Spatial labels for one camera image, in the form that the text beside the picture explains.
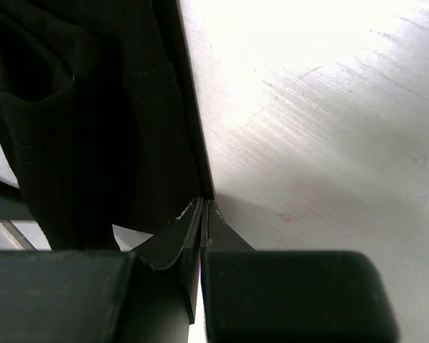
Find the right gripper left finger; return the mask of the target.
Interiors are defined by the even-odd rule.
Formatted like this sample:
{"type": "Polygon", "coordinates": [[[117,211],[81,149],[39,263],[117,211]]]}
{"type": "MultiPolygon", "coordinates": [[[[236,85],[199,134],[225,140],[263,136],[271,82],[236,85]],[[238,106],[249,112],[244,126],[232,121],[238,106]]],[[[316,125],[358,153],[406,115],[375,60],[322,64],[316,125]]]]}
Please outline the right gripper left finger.
{"type": "Polygon", "coordinates": [[[194,324],[197,308],[203,207],[204,199],[194,198],[167,228],[130,251],[154,272],[176,269],[174,279],[182,291],[190,324],[194,324]]]}

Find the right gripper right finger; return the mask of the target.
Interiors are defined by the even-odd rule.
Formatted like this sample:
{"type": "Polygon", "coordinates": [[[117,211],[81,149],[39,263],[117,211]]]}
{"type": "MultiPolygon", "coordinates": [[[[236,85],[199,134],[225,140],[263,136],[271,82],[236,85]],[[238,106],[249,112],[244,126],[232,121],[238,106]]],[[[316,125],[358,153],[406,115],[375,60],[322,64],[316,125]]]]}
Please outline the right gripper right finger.
{"type": "Polygon", "coordinates": [[[254,252],[226,221],[215,200],[204,202],[200,238],[201,257],[210,252],[254,252]]]}

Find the black skirt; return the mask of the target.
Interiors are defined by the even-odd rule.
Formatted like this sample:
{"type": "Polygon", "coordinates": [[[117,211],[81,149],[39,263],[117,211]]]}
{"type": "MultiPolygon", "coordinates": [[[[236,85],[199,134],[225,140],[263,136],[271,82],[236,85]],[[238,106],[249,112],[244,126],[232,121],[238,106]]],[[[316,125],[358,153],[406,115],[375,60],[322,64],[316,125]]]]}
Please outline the black skirt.
{"type": "Polygon", "coordinates": [[[0,146],[50,247],[213,196],[176,1],[0,1],[0,146]]]}

